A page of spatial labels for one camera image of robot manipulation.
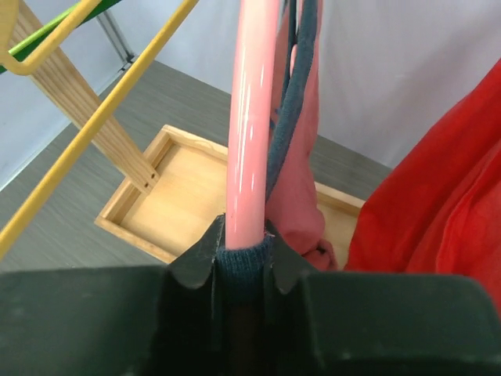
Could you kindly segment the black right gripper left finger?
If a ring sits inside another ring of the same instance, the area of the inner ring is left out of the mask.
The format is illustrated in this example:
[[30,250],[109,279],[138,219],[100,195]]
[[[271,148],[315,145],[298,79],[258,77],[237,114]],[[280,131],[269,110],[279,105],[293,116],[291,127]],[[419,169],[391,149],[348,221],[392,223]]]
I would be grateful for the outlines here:
[[2,274],[2,374],[218,374],[223,236],[219,216],[170,265]]

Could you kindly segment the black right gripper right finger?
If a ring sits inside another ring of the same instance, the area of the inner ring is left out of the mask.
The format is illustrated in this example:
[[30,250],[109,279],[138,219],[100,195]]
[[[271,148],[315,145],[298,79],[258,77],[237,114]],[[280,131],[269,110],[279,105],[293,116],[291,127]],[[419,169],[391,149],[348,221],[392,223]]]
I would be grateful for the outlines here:
[[273,224],[262,375],[497,375],[500,320],[476,281],[320,272]]

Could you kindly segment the maroon tank top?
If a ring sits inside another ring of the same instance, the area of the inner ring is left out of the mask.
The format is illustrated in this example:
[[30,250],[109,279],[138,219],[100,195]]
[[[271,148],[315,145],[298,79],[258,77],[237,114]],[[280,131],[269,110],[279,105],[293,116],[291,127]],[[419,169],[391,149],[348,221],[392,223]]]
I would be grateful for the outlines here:
[[270,110],[270,149],[265,217],[278,236],[321,271],[334,270],[332,244],[317,207],[309,164],[319,122],[319,44],[323,4],[290,1],[276,37]]

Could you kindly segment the pink hanger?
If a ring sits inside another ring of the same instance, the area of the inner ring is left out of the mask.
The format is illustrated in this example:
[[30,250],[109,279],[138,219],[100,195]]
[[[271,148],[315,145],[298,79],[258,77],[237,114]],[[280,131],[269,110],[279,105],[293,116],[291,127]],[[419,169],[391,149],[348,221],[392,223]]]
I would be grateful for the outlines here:
[[278,1],[240,3],[229,119],[225,245],[264,239],[269,115]]

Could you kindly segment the dark green hanger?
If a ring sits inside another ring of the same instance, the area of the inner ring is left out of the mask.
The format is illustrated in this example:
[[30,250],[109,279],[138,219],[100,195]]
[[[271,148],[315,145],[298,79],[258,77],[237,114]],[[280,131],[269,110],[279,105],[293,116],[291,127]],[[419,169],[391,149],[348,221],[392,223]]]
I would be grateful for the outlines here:
[[82,24],[116,5],[116,1],[80,1],[45,26],[9,47],[20,15],[20,1],[1,2],[1,72],[27,76],[59,48],[60,44]]

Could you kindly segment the lime green hanger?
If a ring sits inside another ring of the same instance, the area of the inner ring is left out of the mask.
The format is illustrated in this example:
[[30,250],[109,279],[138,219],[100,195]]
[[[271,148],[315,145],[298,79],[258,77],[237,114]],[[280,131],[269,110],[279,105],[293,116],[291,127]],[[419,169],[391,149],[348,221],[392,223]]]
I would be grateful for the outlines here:
[[[88,22],[90,19],[99,14],[102,10],[102,5],[104,1],[84,1],[85,4],[90,3],[94,6],[92,10],[89,10],[87,14],[80,20],[77,27]],[[9,54],[11,56],[16,56],[22,51],[33,51],[36,45],[40,44],[41,41],[46,38],[50,33],[52,33],[71,13],[80,8],[80,4],[72,5],[69,9],[63,11],[61,14],[56,16],[54,19],[50,20],[46,25],[40,27],[32,34],[27,36],[23,41],[18,42],[10,50]]]

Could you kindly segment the red tank top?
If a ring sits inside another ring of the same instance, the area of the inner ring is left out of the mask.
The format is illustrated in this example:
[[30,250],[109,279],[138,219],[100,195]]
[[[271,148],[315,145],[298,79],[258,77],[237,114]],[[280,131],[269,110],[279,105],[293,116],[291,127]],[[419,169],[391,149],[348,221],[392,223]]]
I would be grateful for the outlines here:
[[499,65],[362,206],[346,269],[463,275],[499,303]]

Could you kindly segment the wooden clothes rack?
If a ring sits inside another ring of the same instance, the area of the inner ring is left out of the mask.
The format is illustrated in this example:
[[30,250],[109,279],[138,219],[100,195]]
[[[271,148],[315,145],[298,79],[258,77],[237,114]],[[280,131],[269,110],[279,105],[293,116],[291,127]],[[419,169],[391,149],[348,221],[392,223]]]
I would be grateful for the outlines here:
[[[83,77],[62,59],[58,46],[77,23],[100,7],[99,1],[82,1],[46,25],[44,37],[24,61],[6,50],[7,34],[17,30],[14,18],[26,18],[22,1],[1,1],[1,64],[20,75],[37,74],[41,68],[60,67],[41,78],[67,78],[82,84]],[[119,127],[112,113],[144,74],[154,57],[177,31],[198,1],[183,1],[175,13],[140,55],[104,103],[94,100],[87,110],[86,123],[78,122],[78,134],[49,169],[40,184],[20,206],[1,231],[1,258],[36,216],[60,181],[92,141],[101,141],[101,151],[127,177],[100,214],[96,225],[163,262],[172,262],[202,235],[210,220],[221,214],[226,203],[226,162],[228,148],[171,125],[165,125],[144,154]],[[346,263],[349,245],[365,201],[315,182],[317,207],[328,225],[324,237],[335,246]]]

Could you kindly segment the aluminium frame post left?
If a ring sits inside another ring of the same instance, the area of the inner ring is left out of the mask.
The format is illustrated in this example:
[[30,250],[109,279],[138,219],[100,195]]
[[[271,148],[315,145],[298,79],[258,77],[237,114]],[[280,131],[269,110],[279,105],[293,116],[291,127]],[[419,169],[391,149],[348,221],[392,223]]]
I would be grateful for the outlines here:
[[104,11],[100,13],[96,19],[123,64],[121,69],[126,71],[134,63],[135,54],[123,35],[117,21],[114,19],[113,14],[110,11]]

